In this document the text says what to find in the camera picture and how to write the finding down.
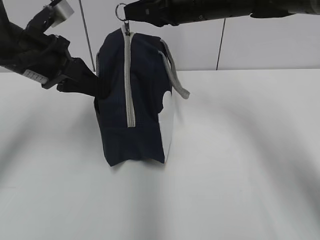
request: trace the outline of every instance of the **black robotic arm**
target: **black robotic arm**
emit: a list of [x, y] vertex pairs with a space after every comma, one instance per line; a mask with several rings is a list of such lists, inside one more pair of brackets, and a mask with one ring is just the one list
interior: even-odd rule
[[283, 18], [292, 14], [320, 14], [319, 0], [140, 0], [125, 8], [127, 20], [164, 25], [240, 16]]
[[0, 66], [41, 83], [44, 89], [57, 85], [60, 92], [105, 98], [108, 89], [81, 58], [70, 56], [70, 42], [45, 31], [73, 14], [66, 0], [53, 0], [27, 25], [10, 22], [0, 0]]

